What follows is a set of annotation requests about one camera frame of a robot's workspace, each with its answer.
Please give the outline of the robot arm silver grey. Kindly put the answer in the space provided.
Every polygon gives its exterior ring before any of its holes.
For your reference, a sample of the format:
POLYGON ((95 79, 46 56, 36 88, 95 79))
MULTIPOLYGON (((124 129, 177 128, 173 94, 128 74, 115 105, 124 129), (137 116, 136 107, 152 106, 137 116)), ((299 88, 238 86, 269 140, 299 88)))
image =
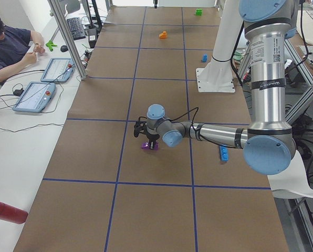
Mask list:
POLYGON ((239 34, 249 41, 253 120, 247 129, 193 121, 174 122, 159 104, 149 106, 146 122, 138 121, 135 134, 145 134, 150 148, 157 139, 170 147, 183 138, 208 141, 243 150, 256 172, 275 175, 293 159, 296 146, 285 119, 284 41, 295 34, 298 1, 226 1, 212 59, 197 69, 201 92, 225 92, 232 86, 231 58, 239 34))

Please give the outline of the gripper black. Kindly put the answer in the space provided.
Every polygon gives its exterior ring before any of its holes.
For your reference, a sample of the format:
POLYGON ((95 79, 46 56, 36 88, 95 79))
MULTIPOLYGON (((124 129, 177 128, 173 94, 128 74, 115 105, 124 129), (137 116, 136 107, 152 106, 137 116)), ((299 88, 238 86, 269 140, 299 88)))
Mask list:
POLYGON ((159 135, 154 134, 154 133, 150 133, 149 131, 146 131, 146 136, 147 136, 148 140, 150 141, 149 148, 157 150, 158 149, 158 142, 156 140, 159 139, 159 135))

